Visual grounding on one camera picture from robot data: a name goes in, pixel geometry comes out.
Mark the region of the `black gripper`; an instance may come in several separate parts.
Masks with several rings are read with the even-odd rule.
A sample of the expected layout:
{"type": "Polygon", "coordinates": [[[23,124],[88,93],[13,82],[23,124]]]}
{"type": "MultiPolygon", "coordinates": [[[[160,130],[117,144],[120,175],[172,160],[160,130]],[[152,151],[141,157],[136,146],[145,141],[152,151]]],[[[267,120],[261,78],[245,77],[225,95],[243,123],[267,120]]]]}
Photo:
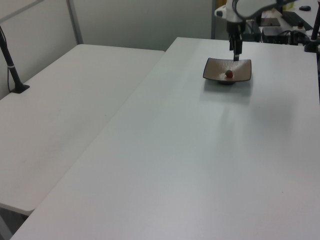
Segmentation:
{"type": "Polygon", "coordinates": [[[240,39],[244,32],[244,22],[226,22],[226,31],[229,35],[229,50],[234,50],[234,61],[239,61],[240,55],[242,54],[242,40],[240,39]]]}

